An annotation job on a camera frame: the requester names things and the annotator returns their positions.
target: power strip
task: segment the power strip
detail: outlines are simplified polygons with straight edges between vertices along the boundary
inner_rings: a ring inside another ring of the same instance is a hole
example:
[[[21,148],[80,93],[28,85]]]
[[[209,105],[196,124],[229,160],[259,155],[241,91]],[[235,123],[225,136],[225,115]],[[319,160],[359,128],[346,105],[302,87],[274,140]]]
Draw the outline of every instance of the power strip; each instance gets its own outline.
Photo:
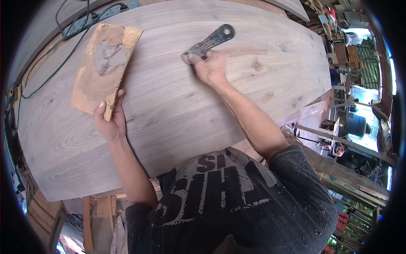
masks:
[[[140,2],[138,0],[134,0],[131,2],[125,2],[124,4],[127,6],[126,8],[124,8],[123,6],[119,6],[119,5],[110,8],[110,10],[106,11],[100,17],[98,22],[105,20],[108,17],[114,16],[116,14],[131,10],[131,9],[134,9],[134,8],[137,8],[140,6]],[[103,10],[96,11],[96,12],[91,11],[91,13],[89,14],[89,18],[87,19],[87,23],[83,27],[83,30],[86,30],[89,26],[91,26],[93,24],[94,20],[96,20],[97,17],[99,17],[99,15],[106,9],[108,9],[108,7]],[[76,20],[70,30],[69,30],[69,27],[71,26],[72,23],[69,24],[67,27],[65,27],[65,29],[63,30],[63,34],[64,34],[63,40],[66,41],[66,40],[72,38],[73,36],[77,35],[78,32],[80,32],[80,29],[82,29],[82,26],[85,21],[86,21],[86,14],[82,18]]]

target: hand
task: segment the hand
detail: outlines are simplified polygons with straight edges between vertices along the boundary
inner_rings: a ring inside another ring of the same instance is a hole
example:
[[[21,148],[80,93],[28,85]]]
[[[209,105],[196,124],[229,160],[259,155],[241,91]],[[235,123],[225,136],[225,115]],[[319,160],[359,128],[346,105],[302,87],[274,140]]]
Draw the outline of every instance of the hand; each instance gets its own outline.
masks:
[[[227,82],[224,54],[209,50],[206,56],[207,59],[202,60],[197,55],[189,55],[189,61],[193,64],[199,79],[211,87]]]
[[[107,142],[112,143],[125,138],[125,117],[121,103],[123,102],[125,91],[120,89],[117,93],[116,103],[113,109],[111,121],[106,121],[103,118],[104,111],[106,111],[106,102],[102,101],[97,108],[93,111],[95,115],[96,128],[107,139]]]

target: blue barrel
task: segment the blue barrel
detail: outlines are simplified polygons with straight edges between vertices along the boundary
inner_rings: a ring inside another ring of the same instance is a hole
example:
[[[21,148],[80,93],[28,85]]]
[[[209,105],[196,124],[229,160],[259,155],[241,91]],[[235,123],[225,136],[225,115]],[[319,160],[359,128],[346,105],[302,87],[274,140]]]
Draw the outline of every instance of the blue barrel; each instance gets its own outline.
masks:
[[[346,132],[363,137],[365,133],[371,133],[371,126],[367,124],[365,117],[354,115],[353,117],[348,117]]]

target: green and white striped awning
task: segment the green and white striped awning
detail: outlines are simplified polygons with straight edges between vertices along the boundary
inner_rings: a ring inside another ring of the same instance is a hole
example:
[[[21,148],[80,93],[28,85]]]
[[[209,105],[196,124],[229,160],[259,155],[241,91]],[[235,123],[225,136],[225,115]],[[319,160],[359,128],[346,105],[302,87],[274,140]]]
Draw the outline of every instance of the green and white striped awning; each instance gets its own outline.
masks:
[[[360,68],[353,70],[354,74],[362,77],[362,85],[366,89],[380,89],[381,80],[379,75],[379,58],[371,38],[357,44],[356,50],[359,56]]]

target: black t-shirt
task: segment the black t-shirt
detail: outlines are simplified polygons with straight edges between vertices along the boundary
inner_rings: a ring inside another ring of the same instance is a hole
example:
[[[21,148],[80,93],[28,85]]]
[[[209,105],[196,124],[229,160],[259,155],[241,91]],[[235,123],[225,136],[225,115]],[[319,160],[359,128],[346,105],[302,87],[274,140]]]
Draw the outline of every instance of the black t-shirt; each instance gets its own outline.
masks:
[[[229,235],[263,253],[320,253],[338,220],[327,189],[298,145],[268,164],[226,148],[160,176],[158,206],[125,211],[129,253],[213,253]]]

